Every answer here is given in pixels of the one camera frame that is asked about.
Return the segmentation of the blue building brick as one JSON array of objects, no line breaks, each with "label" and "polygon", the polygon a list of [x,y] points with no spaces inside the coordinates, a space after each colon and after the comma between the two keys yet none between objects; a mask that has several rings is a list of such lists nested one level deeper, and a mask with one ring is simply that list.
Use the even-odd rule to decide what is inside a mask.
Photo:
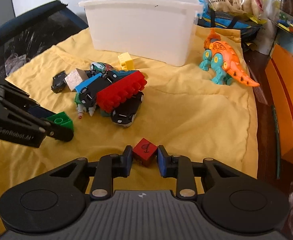
[{"label": "blue building brick", "polygon": [[85,81],[82,81],[82,83],[78,84],[76,87],[75,87],[75,91],[77,93],[80,93],[85,87],[87,87],[88,85],[90,85],[93,81],[95,81],[96,79],[102,77],[102,74],[99,73],[99,74],[96,74],[96,75],[93,75],[92,77],[90,77],[89,79],[85,80]]}]

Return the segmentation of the beige wooden cube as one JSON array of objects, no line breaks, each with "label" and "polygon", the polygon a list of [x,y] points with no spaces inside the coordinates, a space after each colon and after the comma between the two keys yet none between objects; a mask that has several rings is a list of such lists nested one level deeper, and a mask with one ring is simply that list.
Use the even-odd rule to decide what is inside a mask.
[{"label": "beige wooden cube", "polygon": [[84,70],[79,68],[74,69],[64,78],[66,85],[71,92],[75,91],[75,87],[78,86],[83,81],[87,80],[88,76]]}]

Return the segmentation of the small green building brick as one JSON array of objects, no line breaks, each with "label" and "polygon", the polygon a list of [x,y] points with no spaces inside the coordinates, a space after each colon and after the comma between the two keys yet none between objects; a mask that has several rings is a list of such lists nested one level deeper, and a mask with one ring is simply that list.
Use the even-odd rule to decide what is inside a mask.
[{"label": "small green building brick", "polygon": [[74,130],[73,121],[65,112],[60,112],[49,116],[47,117],[47,120],[64,128],[71,129],[72,131]]}]

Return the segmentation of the large red building brick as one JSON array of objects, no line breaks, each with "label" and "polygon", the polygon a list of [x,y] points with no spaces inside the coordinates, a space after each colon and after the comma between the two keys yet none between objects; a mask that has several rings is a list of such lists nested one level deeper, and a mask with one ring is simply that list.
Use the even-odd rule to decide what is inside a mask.
[{"label": "large red building brick", "polygon": [[145,76],[140,71],[123,77],[119,81],[97,92],[97,105],[107,113],[117,108],[127,99],[142,91],[147,84]]}]

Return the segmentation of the black mesh chair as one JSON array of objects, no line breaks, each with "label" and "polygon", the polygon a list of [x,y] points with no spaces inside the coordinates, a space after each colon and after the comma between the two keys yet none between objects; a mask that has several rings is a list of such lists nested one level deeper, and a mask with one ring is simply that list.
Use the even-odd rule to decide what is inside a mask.
[{"label": "black mesh chair", "polygon": [[55,0],[29,10],[0,26],[0,76],[5,78],[31,59],[88,24]]}]

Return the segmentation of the red wooden cube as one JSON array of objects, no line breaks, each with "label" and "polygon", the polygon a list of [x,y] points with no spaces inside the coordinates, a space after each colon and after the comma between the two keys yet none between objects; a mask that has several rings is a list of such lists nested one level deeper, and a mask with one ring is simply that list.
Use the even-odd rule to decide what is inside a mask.
[{"label": "red wooden cube", "polygon": [[157,154],[157,146],[147,139],[141,139],[133,148],[133,158],[148,167]]}]

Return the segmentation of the black upside-down toy car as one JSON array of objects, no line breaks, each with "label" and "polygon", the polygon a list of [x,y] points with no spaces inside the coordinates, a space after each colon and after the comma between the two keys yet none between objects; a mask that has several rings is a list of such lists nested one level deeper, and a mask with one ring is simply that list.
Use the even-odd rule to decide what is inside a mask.
[{"label": "black upside-down toy car", "polygon": [[53,77],[53,82],[51,85],[51,90],[54,93],[60,93],[62,92],[65,88],[66,88],[66,82],[65,82],[65,77],[67,76],[66,72],[63,70],[61,72],[59,72],[58,74],[56,74]]}]

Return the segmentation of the orange box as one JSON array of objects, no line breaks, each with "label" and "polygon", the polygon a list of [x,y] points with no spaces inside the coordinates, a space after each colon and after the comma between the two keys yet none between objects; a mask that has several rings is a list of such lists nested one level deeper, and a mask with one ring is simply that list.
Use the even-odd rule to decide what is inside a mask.
[{"label": "orange box", "polygon": [[293,164],[293,54],[276,44],[265,73],[277,115],[281,157]]}]

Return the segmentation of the green white toy car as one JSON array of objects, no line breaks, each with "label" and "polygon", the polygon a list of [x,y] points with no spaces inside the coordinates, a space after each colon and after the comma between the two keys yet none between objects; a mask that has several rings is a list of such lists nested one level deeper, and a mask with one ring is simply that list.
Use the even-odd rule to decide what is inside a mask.
[{"label": "green white toy car", "polygon": [[107,71],[114,71],[115,68],[104,62],[92,62],[89,70],[93,75],[96,75]]}]

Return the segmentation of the yellow building brick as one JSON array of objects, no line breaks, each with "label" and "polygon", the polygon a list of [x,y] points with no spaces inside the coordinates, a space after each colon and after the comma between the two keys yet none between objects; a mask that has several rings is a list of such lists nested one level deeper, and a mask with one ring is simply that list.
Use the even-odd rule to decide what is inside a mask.
[{"label": "yellow building brick", "polygon": [[118,60],[122,70],[135,70],[133,59],[128,52],[120,54]]}]

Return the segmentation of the orange teal toy dinosaur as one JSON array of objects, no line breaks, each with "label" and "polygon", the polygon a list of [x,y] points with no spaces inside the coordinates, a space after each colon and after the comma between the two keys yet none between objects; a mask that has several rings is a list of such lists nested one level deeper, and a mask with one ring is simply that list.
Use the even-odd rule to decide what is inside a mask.
[{"label": "orange teal toy dinosaur", "polygon": [[215,72],[211,80],[213,83],[229,86],[233,81],[237,81],[248,87],[260,86],[243,70],[235,50],[228,42],[221,40],[221,36],[215,32],[215,29],[210,30],[203,47],[204,53],[199,67],[205,71],[212,69]]}]

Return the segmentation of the black gold race car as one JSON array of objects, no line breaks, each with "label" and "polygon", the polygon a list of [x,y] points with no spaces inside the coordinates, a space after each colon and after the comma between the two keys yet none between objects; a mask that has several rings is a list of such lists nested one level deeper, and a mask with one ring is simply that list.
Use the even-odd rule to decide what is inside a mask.
[{"label": "black gold race car", "polygon": [[135,70],[131,71],[107,71],[102,73],[102,77],[93,81],[90,85],[85,87],[80,94],[80,101],[85,107],[92,107],[97,102],[97,93],[120,79],[133,74]]}]

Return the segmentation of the white plastic bin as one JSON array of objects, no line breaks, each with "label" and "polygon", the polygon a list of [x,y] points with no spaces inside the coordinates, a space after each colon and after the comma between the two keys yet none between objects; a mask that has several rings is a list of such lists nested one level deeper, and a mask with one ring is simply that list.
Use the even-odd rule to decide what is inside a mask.
[{"label": "white plastic bin", "polygon": [[190,53],[199,0],[88,0],[86,13],[96,50],[129,53],[180,67]]}]

